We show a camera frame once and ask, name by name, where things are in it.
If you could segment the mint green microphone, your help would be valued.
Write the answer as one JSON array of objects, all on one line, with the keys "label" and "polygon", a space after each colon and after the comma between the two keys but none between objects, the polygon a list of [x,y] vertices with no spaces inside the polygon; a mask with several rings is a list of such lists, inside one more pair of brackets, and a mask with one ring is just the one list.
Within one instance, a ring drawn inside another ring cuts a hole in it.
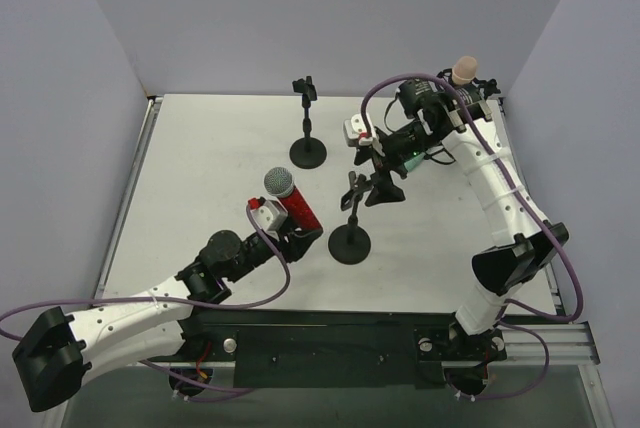
[{"label": "mint green microphone", "polygon": [[424,154],[416,155],[404,163],[404,168],[407,172],[411,172],[415,170],[424,160]]}]

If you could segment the red glitter microphone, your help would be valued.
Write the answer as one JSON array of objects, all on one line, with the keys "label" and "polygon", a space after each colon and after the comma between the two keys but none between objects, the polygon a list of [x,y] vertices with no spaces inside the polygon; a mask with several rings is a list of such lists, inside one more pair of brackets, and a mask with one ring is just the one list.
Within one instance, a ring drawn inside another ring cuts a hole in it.
[{"label": "red glitter microphone", "polygon": [[264,175],[263,184],[268,194],[280,201],[300,229],[322,230],[321,223],[296,187],[294,177],[288,169],[271,168]]}]

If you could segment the black round-base clip stand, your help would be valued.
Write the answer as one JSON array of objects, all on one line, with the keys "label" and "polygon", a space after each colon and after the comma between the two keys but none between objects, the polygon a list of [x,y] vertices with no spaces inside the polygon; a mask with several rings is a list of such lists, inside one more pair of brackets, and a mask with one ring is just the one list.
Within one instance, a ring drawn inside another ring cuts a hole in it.
[{"label": "black round-base clip stand", "polygon": [[359,225],[358,208],[364,194],[372,186],[363,174],[355,171],[348,173],[349,190],[341,197],[340,209],[350,211],[347,222],[335,228],[328,240],[331,256],[344,265],[356,265],[370,254],[371,239]]}]

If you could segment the pink microphone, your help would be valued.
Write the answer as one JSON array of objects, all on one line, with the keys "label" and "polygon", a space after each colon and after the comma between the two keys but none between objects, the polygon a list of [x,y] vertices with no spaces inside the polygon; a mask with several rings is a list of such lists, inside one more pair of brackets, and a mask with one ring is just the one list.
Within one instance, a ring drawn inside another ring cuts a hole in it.
[{"label": "pink microphone", "polygon": [[478,69],[478,61],[472,56],[459,58],[451,70],[451,80],[454,85],[463,86],[470,84],[475,78]]}]

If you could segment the black tripod shock-mount stand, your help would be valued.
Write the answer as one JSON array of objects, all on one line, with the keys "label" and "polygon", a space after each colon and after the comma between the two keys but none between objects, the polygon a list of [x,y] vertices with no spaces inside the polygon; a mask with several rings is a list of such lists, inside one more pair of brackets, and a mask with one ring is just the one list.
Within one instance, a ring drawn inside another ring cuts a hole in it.
[{"label": "black tripod shock-mount stand", "polygon": [[501,94],[496,79],[485,80],[473,78],[472,81],[467,84],[458,85],[453,81],[451,68],[440,71],[437,77],[448,82],[456,90],[459,97],[467,106],[467,111],[472,119],[477,120],[484,118],[490,121],[493,118],[488,100],[494,95]]}]

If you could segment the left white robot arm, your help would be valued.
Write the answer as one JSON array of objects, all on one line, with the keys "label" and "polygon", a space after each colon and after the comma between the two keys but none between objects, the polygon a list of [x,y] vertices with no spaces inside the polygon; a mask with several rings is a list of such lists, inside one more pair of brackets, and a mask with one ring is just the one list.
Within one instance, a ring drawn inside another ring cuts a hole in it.
[{"label": "left white robot arm", "polygon": [[291,218],[275,235],[260,225],[246,239],[221,230],[193,262],[140,294],[85,301],[72,313],[47,304],[12,353],[30,409],[56,407],[104,372],[176,354],[185,339],[173,328],[198,309],[225,308],[228,283],[271,258],[282,266],[300,260],[322,233],[321,226],[303,229]]}]

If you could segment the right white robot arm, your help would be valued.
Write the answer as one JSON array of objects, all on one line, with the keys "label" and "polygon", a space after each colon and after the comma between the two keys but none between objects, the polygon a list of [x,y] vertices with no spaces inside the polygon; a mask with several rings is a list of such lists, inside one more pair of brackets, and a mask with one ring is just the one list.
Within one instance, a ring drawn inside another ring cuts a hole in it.
[{"label": "right white robot arm", "polygon": [[373,165],[365,204],[404,201],[392,176],[407,177],[405,164],[413,156],[441,146],[453,157],[477,197],[493,241],[473,256],[473,289],[455,313],[462,332],[481,335],[497,325],[517,291],[561,253],[568,231],[537,207],[510,160],[488,106],[499,91],[495,80],[447,69],[437,76],[402,75],[392,81],[406,125],[385,132],[373,125],[365,106],[343,124],[346,143],[356,150],[354,163]]}]

